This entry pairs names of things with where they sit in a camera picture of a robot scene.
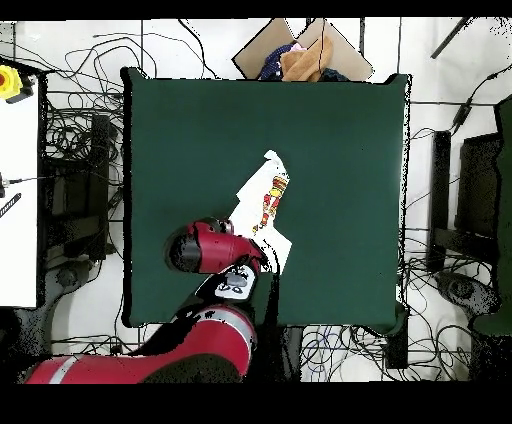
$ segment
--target white stripe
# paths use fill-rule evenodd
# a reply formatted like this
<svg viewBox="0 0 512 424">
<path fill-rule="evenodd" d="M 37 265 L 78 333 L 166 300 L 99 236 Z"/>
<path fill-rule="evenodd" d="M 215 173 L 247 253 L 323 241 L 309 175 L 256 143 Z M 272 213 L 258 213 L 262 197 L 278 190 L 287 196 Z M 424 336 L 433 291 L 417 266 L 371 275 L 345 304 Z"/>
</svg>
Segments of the white stripe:
<svg viewBox="0 0 512 424">
<path fill-rule="evenodd" d="M 50 382 L 48 384 L 60 384 L 66 373 L 73 366 L 75 362 L 80 360 L 82 355 L 70 356 L 68 359 L 64 361 L 64 363 L 60 366 L 60 368 L 55 371 Z"/>
</svg>

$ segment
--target yellow object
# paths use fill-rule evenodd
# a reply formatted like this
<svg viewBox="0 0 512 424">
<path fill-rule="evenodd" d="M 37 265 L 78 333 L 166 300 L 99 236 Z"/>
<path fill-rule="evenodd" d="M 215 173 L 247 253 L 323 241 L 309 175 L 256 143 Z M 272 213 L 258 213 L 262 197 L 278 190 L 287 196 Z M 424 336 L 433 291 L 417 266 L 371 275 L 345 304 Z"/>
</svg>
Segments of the yellow object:
<svg viewBox="0 0 512 424">
<path fill-rule="evenodd" d="M 23 84 L 16 69 L 0 65 L 0 99 L 8 100 L 20 94 Z"/>
</svg>

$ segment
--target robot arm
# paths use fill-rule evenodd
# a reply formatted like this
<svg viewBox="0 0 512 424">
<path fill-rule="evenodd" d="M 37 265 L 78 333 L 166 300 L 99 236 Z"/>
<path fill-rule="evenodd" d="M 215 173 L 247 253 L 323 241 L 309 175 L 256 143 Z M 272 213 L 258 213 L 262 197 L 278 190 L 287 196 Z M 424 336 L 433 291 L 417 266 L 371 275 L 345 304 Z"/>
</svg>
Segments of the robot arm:
<svg viewBox="0 0 512 424">
<path fill-rule="evenodd" d="M 265 255 L 233 234 L 228 221 L 204 219 L 168 238 L 170 269 L 211 274 L 171 323 L 163 324 L 140 349 L 125 357 L 63 356 L 39 364 L 27 384 L 233 382 L 247 374 L 256 331 L 242 302 L 215 295 L 221 284 L 253 286 Z"/>
</svg>

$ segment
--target green table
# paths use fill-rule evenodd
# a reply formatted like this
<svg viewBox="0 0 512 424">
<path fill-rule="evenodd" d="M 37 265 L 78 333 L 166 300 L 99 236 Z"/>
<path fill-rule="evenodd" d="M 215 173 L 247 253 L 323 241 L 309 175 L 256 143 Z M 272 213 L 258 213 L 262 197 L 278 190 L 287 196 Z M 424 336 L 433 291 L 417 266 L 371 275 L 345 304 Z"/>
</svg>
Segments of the green table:
<svg viewBox="0 0 512 424">
<path fill-rule="evenodd" d="M 229 216 L 269 149 L 290 175 L 275 221 L 293 243 L 280 324 L 395 325 L 406 75 L 386 84 L 267 83 L 125 71 L 131 325 L 169 321 L 200 284 L 204 276 L 166 268 L 166 237 L 194 219 Z M 265 274 L 253 298 L 257 323 L 269 287 Z"/>
</svg>

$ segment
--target white table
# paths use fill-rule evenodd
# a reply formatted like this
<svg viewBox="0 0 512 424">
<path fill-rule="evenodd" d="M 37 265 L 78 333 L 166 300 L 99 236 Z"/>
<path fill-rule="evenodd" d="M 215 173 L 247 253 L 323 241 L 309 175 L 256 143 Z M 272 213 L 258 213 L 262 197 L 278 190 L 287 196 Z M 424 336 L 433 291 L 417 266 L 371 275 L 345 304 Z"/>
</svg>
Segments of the white table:
<svg viewBox="0 0 512 424">
<path fill-rule="evenodd" d="M 0 100 L 0 172 L 4 180 L 37 177 L 38 96 L 15 104 Z M 36 307 L 37 180 L 10 185 L 3 207 L 21 199 L 0 218 L 0 307 Z"/>
</svg>

